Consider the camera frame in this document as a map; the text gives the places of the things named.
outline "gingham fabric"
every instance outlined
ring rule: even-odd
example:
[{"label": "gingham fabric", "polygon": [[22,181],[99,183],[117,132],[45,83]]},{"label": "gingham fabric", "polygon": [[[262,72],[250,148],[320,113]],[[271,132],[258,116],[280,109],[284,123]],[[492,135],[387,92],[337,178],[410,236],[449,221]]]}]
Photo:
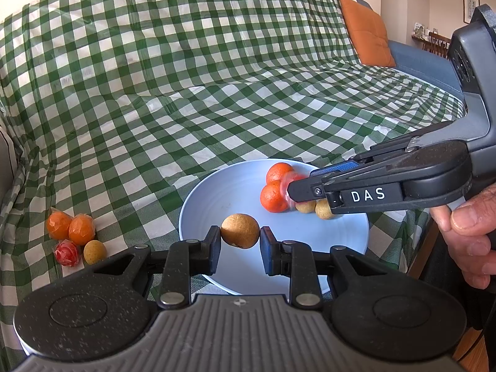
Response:
[{"label": "gingham fabric", "polygon": [[[438,88],[362,66],[338,0],[39,0],[0,25],[0,82],[19,157],[0,219],[4,370],[23,358],[16,305],[73,271],[55,262],[51,206],[91,214],[110,255],[163,250],[215,170],[324,166],[464,114]],[[405,270],[427,218],[369,214],[368,254]]]}]

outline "ribbed surface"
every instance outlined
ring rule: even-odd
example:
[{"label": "ribbed surface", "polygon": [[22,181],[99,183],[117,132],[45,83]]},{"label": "ribbed surface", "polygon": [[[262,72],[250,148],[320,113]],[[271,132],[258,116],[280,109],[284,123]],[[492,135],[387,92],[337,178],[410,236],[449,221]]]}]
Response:
[{"label": "ribbed surface", "polygon": [[434,372],[461,371],[449,359],[390,365],[357,354],[322,316],[279,295],[199,295],[191,307],[162,312],[135,346],[85,364],[30,357],[17,372]]}]

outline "light blue plate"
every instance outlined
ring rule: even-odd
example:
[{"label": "light blue plate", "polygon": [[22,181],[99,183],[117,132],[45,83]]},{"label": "light blue plate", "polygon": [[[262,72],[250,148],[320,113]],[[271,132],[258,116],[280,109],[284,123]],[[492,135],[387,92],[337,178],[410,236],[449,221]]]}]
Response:
[{"label": "light blue plate", "polygon": [[[369,242],[366,214],[341,215],[323,221],[315,213],[294,210],[272,214],[262,207],[260,192],[265,186],[265,175],[277,162],[287,162],[305,175],[316,169],[301,162],[266,159],[240,162],[214,172],[184,202],[179,216],[180,239],[202,240],[212,225],[220,226],[231,214],[242,213],[254,217],[260,227],[269,226],[278,241],[305,242],[321,252],[343,245],[365,253]],[[243,250],[222,241],[217,272],[205,278],[235,295],[289,294],[289,278],[265,274],[258,243]],[[320,276],[319,281],[322,292],[327,292],[326,277]]]}]

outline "red wrapped candy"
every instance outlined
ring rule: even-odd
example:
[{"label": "red wrapped candy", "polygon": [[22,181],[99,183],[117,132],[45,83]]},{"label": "red wrapped candy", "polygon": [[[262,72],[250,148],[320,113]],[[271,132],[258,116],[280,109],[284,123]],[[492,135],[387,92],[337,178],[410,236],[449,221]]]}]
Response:
[{"label": "red wrapped candy", "polygon": [[55,246],[54,255],[57,261],[66,267],[74,267],[81,258],[78,247],[67,239]]},{"label": "red wrapped candy", "polygon": [[295,202],[291,199],[291,197],[288,194],[288,186],[291,182],[294,182],[296,180],[301,180],[301,179],[306,179],[307,176],[299,174],[297,172],[291,171],[287,172],[281,179],[281,186],[280,186],[280,193],[283,199],[286,200],[288,207],[290,209],[295,208]]}]

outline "human hand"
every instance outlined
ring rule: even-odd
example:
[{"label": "human hand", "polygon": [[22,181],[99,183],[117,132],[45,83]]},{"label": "human hand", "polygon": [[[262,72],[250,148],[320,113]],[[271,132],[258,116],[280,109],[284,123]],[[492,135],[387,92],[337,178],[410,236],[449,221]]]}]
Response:
[{"label": "human hand", "polygon": [[496,230],[496,184],[489,186],[453,212],[448,206],[431,208],[451,258],[465,281],[485,289],[496,275],[496,251],[491,251],[488,233]]}]

